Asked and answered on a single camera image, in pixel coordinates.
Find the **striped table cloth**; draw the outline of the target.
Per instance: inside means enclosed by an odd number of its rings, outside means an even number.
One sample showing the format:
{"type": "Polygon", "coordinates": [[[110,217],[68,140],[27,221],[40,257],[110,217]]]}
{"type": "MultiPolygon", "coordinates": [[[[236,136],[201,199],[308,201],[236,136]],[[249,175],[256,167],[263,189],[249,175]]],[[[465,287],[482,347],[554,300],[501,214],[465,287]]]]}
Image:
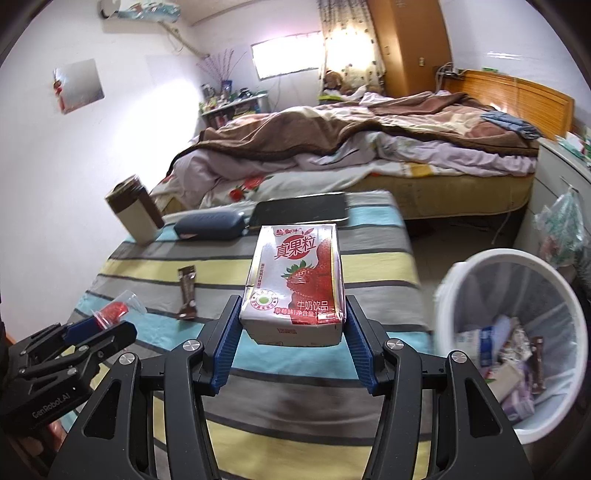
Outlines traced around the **striped table cloth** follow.
{"type": "MultiPolygon", "coordinates": [[[[346,293],[370,319],[420,352],[431,323],[404,219],[386,191],[351,193],[339,228],[346,293]]],[[[125,241],[110,255],[71,314],[79,321],[129,290],[145,306],[133,317],[132,351],[146,359],[198,335],[242,294],[256,247],[181,241],[166,226],[148,246],[125,241]],[[197,319],[180,320],[177,271],[193,265],[197,319]]],[[[228,382],[204,399],[207,426],[225,479],[358,479],[374,443],[382,401],[363,388],[345,344],[323,348],[259,345],[243,336],[228,382]]]]}

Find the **cluttered shelf desk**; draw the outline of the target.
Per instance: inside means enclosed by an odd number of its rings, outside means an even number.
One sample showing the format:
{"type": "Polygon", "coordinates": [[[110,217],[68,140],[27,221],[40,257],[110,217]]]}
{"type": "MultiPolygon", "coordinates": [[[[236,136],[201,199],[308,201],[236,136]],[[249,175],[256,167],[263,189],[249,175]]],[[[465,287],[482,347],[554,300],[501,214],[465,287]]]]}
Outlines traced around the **cluttered shelf desk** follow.
{"type": "Polygon", "coordinates": [[[206,127],[218,129],[231,120],[243,115],[270,113],[270,99],[266,91],[253,93],[242,88],[238,94],[232,94],[228,100],[213,97],[201,103],[200,119],[206,127]]]}

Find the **dark blue glasses case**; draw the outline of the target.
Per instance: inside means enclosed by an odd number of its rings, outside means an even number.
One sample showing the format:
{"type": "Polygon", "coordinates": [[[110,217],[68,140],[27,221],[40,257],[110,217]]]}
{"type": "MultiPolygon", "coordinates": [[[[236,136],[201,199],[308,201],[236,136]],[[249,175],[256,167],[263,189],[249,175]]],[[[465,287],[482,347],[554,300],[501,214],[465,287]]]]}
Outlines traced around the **dark blue glasses case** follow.
{"type": "Polygon", "coordinates": [[[200,212],[182,217],[174,225],[181,240],[226,241],[242,236],[245,216],[235,211],[200,212]]]}

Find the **white nightstand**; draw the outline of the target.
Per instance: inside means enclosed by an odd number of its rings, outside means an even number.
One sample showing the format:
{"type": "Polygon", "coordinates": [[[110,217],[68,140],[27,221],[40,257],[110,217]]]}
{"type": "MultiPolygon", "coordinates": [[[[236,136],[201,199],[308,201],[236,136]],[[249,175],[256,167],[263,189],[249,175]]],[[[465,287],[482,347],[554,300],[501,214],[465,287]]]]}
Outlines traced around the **white nightstand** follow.
{"type": "Polygon", "coordinates": [[[585,233],[590,237],[590,168],[555,141],[539,141],[538,163],[530,201],[514,247],[532,254],[539,252],[540,236],[534,228],[534,216],[550,207],[569,187],[581,205],[585,233]]]}

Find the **white trash bin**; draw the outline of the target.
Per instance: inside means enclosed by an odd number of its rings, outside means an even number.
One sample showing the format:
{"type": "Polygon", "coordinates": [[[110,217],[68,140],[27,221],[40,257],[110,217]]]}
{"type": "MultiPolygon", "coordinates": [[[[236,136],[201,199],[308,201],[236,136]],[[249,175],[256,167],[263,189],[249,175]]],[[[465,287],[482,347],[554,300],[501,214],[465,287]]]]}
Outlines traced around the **white trash bin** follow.
{"type": "Polygon", "coordinates": [[[434,297],[436,350],[458,350],[460,332],[492,325],[500,315],[513,330],[495,364],[479,369],[485,380],[495,366],[519,363],[535,413],[511,423],[520,442],[550,434],[573,406],[588,360],[586,320],[574,291],[548,263],[516,249],[492,249],[454,264],[434,297]]]}

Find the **dried branch decoration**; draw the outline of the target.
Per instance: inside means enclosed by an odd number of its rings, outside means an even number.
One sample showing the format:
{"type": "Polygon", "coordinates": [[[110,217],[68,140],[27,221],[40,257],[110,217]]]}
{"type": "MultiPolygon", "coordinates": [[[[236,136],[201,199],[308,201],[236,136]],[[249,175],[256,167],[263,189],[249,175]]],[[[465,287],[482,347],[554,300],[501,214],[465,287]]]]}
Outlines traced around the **dried branch decoration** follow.
{"type": "Polygon", "coordinates": [[[206,55],[197,62],[197,67],[221,87],[224,81],[231,79],[233,71],[243,58],[244,52],[236,54],[235,49],[224,49],[222,52],[206,55]]]}

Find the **teddy bear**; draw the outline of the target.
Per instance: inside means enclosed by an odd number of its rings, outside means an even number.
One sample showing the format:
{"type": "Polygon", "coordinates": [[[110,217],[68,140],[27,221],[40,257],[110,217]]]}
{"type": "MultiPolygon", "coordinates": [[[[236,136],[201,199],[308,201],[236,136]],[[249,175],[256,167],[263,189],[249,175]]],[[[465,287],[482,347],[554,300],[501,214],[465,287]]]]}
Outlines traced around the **teddy bear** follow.
{"type": "Polygon", "coordinates": [[[342,77],[339,72],[332,70],[325,71],[324,75],[324,90],[329,93],[339,93],[341,95],[351,95],[356,91],[346,80],[342,77]]]}

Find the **plastic bag on nightstand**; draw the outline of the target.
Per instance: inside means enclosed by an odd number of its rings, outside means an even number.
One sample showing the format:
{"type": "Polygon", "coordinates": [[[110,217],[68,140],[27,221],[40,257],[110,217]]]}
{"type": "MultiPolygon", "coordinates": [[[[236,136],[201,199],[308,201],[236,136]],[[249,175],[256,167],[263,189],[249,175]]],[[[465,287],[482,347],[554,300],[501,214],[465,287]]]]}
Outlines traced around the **plastic bag on nightstand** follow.
{"type": "Polygon", "coordinates": [[[540,257],[555,268],[571,266],[582,252],[586,233],[579,194],[569,186],[551,205],[534,216],[540,234],[540,257]]]}

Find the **white tissue roll pack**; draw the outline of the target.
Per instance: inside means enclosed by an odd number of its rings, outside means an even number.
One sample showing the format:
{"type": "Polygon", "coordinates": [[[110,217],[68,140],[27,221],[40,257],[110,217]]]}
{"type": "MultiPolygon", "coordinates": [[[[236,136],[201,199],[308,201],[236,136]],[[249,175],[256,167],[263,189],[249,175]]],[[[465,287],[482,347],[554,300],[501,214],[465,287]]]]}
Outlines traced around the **white tissue roll pack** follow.
{"type": "Polygon", "coordinates": [[[458,333],[456,348],[462,350],[479,369],[487,369],[495,364],[512,330],[512,319],[500,315],[492,325],[458,333]]]}

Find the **patterned paper cup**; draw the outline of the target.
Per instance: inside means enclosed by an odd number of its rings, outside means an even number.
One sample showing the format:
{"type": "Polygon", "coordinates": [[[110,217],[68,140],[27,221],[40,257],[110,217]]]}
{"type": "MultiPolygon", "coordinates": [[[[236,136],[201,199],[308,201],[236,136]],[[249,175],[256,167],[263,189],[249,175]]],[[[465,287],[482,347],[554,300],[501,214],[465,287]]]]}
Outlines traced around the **patterned paper cup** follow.
{"type": "Polygon", "coordinates": [[[485,383],[499,403],[505,400],[523,381],[519,363],[507,361],[493,367],[485,376],[485,383]]]}

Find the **floral curtain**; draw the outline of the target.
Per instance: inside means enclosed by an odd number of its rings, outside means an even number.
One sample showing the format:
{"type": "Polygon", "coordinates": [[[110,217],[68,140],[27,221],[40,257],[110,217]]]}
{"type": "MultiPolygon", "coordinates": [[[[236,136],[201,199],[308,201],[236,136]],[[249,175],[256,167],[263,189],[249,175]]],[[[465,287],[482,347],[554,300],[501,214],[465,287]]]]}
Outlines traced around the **floral curtain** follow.
{"type": "Polygon", "coordinates": [[[368,2],[318,1],[325,47],[325,73],[335,72],[353,90],[383,88],[386,67],[368,2]]]}

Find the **purple milk carton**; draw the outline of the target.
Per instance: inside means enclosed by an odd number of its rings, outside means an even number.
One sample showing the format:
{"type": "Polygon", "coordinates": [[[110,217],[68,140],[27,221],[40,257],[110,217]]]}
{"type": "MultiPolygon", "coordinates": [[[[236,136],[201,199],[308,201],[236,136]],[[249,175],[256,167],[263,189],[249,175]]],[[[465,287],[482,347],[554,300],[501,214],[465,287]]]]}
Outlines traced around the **purple milk carton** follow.
{"type": "Polygon", "coordinates": [[[511,423],[517,423],[535,413],[535,404],[528,387],[517,388],[501,403],[502,409],[511,423]]]}

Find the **wall air conditioner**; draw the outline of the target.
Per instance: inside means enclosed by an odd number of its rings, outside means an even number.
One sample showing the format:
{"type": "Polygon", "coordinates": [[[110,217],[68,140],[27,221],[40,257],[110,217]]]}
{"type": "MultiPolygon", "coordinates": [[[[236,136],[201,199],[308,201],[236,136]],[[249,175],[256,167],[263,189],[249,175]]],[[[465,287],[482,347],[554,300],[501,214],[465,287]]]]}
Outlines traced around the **wall air conditioner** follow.
{"type": "Polygon", "coordinates": [[[104,19],[175,23],[181,13],[180,6],[168,1],[100,0],[99,14],[104,19]]]}

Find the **brown snack wrapper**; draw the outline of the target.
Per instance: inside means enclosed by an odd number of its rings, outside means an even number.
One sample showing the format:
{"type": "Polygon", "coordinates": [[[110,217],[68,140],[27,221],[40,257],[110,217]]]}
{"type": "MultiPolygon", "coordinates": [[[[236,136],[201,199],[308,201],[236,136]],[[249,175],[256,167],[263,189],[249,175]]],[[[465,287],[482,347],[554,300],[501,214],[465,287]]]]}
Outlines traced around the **brown snack wrapper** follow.
{"type": "Polygon", "coordinates": [[[181,290],[181,307],[178,318],[180,320],[195,320],[197,319],[197,303],[195,302],[194,280],[197,272],[193,265],[188,265],[180,268],[177,273],[181,290]]]}

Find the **red strawberry milk carton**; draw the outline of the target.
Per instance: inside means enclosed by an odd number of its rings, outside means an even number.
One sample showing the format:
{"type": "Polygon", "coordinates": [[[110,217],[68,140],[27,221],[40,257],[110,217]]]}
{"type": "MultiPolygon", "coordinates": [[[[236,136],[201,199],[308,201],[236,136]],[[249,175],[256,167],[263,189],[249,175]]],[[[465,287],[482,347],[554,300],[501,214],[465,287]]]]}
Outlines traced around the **red strawberry milk carton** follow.
{"type": "Polygon", "coordinates": [[[339,344],[346,306],[337,226],[261,227],[240,322],[259,345],[339,344]]]}

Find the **brown blanket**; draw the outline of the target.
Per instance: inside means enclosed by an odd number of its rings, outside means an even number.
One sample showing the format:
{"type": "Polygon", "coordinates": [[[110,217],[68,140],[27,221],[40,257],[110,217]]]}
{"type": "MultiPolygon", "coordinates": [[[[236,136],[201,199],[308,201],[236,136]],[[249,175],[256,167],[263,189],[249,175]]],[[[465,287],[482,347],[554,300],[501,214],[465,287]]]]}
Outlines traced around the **brown blanket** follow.
{"type": "Polygon", "coordinates": [[[284,161],[297,154],[334,154],[362,132],[380,132],[420,142],[440,141],[483,154],[495,173],[527,176],[535,172],[538,140],[507,130],[484,116],[494,109],[464,92],[422,92],[379,101],[297,106],[263,114],[246,114],[221,128],[201,131],[197,142],[173,159],[204,149],[263,162],[284,161]]]}

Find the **blue folded clothes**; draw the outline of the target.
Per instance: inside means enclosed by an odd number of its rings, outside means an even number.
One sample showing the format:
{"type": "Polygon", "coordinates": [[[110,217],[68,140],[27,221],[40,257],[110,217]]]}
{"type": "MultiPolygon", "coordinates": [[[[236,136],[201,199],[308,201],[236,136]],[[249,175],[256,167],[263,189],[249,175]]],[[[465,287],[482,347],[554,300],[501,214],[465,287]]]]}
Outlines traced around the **blue folded clothes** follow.
{"type": "Polygon", "coordinates": [[[506,112],[494,110],[481,115],[485,121],[493,123],[505,130],[517,133],[526,140],[537,140],[543,136],[542,132],[533,124],[506,112]]]}

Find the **wall mirror sheet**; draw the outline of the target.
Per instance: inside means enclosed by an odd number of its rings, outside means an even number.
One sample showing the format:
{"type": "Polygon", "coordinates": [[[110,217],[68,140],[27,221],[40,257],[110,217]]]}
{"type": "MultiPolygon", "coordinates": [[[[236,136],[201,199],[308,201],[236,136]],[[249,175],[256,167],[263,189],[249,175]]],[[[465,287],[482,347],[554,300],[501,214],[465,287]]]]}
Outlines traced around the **wall mirror sheet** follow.
{"type": "Polygon", "coordinates": [[[53,89],[62,114],[104,98],[94,59],[56,68],[53,71],[53,89]]]}

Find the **wooden wardrobe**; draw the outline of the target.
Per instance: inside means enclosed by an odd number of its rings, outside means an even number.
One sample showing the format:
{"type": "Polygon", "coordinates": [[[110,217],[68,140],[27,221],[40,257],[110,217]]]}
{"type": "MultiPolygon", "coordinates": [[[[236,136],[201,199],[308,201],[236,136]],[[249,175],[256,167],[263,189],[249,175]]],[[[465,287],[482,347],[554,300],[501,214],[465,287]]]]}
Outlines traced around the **wooden wardrobe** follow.
{"type": "Polygon", "coordinates": [[[452,61],[438,0],[369,0],[391,97],[436,89],[438,69],[452,61]]]}

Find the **wooden headboard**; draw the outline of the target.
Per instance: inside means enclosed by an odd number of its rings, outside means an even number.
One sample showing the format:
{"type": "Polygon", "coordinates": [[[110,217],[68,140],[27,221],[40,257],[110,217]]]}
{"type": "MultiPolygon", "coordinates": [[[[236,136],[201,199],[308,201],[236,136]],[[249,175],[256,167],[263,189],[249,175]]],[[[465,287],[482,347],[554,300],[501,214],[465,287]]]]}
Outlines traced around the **wooden headboard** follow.
{"type": "Polygon", "coordinates": [[[445,75],[443,87],[465,92],[485,105],[535,125],[548,139],[564,137],[573,125],[574,99],[529,80],[487,71],[445,75]]]}

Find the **brown and cream box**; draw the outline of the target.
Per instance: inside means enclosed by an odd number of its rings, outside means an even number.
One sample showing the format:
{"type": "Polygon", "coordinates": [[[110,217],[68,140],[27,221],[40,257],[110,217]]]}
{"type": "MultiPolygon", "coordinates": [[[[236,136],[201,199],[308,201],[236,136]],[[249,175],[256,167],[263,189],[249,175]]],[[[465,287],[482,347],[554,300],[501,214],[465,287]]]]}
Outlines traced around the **brown and cream box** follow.
{"type": "Polygon", "coordinates": [[[152,243],[164,227],[160,211],[135,175],[118,183],[105,201],[137,244],[152,243]]]}

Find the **black tablet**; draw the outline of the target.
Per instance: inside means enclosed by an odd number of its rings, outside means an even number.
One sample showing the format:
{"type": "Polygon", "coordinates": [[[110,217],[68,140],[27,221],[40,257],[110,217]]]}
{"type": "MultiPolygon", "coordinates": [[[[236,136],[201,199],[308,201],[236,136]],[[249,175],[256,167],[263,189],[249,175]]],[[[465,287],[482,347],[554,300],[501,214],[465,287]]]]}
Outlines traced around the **black tablet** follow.
{"type": "Polygon", "coordinates": [[[249,227],[297,224],[345,224],[349,205],[344,192],[273,199],[256,204],[249,217],[249,227]]]}

